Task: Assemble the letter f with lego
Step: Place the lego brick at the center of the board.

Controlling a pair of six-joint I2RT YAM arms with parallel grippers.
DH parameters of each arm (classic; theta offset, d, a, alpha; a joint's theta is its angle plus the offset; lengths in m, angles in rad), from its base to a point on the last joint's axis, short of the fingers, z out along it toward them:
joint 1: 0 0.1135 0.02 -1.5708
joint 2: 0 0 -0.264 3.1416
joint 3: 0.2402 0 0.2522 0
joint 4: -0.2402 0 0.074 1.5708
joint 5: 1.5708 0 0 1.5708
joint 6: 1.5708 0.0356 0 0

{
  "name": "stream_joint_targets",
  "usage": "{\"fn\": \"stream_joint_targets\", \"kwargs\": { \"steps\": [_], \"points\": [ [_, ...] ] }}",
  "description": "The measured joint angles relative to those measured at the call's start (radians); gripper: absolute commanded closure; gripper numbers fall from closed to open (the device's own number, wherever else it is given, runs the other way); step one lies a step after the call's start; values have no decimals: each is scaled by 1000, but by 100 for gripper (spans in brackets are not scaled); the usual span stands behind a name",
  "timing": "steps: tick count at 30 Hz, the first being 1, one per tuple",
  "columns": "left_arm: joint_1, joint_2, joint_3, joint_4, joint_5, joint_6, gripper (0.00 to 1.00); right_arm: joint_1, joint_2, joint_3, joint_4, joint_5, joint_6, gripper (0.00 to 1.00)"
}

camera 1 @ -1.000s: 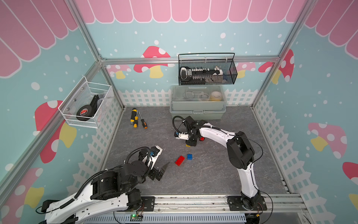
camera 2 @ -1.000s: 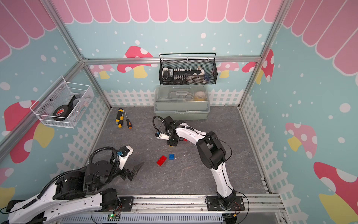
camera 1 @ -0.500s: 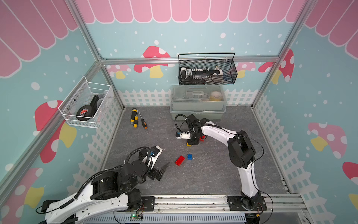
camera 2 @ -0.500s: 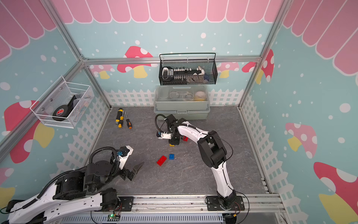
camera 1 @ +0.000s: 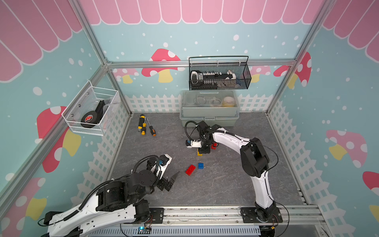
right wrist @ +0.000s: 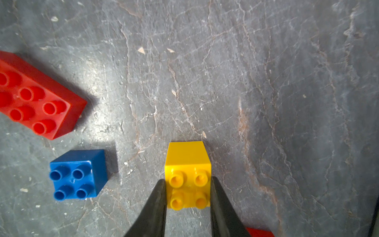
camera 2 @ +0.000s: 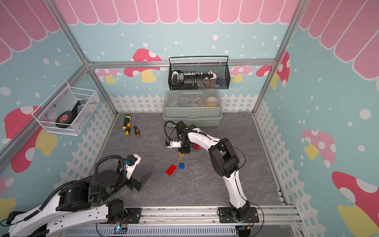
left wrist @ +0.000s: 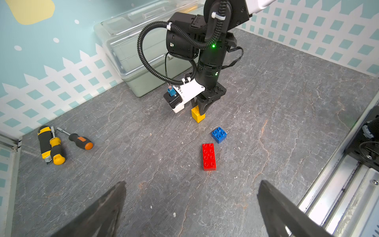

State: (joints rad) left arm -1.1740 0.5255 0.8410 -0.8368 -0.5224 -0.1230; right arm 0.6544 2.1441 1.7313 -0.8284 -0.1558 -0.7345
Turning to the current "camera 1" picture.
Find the red 2x4 lego brick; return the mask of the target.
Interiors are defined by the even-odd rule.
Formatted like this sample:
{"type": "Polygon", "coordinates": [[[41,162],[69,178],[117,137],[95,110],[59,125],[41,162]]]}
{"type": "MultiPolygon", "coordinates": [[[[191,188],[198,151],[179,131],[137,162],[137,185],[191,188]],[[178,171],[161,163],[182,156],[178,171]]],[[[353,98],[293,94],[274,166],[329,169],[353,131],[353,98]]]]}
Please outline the red 2x4 lego brick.
{"type": "Polygon", "coordinates": [[[218,147],[218,143],[213,143],[211,145],[211,149],[213,149],[213,150],[216,150],[217,147],[218,147]]]}
{"type": "Polygon", "coordinates": [[[185,171],[185,174],[188,176],[191,176],[193,172],[195,171],[196,167],[194,165],[190,165],[188,169],[185,171]]]}

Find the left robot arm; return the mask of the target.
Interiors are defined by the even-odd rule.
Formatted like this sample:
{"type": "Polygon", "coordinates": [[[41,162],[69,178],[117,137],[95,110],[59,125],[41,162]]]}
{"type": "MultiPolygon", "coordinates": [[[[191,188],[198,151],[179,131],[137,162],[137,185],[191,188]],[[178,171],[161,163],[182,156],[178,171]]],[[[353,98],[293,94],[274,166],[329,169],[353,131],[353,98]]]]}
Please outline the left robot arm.
{"type": "Polygon", "coordinates": [[[65,212],[48,212],[38,224],[48,228],[46,237],[84,237],[116,224],[159,223],[163,212],[151,209],[144,198],[155,189],[172,188],[177,175],[163,176],[171,162],[168,154],[147,156],[130,174],[101,183],[81,204],[65,212]]]}

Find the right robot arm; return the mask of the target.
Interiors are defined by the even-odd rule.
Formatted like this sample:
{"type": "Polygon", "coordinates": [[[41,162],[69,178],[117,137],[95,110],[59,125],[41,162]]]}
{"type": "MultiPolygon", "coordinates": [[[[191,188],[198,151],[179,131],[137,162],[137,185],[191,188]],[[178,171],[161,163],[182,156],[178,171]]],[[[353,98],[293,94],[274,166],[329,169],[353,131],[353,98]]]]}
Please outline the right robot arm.
{"type": "Polygon", "coordinates": [[[255,192],[255,207],[248,211],[247,216],[252,216],[261,223],[270,222],[277,215],[276,202],[271,194],[268,171],[269,157],[264,146],[258,138],[248,139],[225,130],[219,125],[209,126],[201,121],[195,124],[199,138],[192,139],[189,134],[187,147],[196,147],[199,154],[209,154],[211,147],[224,145],[236,151],[241,158],[244,172],[252,179],[255,192]]]}

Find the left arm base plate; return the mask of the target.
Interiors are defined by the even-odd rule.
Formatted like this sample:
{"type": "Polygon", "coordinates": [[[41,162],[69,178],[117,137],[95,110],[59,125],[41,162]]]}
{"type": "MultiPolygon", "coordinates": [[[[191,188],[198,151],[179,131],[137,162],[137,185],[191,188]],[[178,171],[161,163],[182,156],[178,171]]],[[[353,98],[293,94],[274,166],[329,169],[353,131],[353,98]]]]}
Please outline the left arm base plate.
{"type": "Polygon", "coordinates": [[[150,208],[150,216],[144,222],[145,224],[162,224],[164,218],[164,208],[150,208]]]}

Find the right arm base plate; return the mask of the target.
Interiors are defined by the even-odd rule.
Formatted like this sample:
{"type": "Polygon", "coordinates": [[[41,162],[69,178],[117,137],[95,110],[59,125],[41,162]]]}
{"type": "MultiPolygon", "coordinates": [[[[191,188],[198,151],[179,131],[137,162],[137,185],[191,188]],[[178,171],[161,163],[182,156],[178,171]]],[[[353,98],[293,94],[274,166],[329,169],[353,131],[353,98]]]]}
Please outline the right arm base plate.
{"type": "Polygon", "coordinates": [[[262,209],[260,207],[242,207],[240,215],[243,223],[267,223],[278,224],[283,218],[278,207],[262,209]]]}

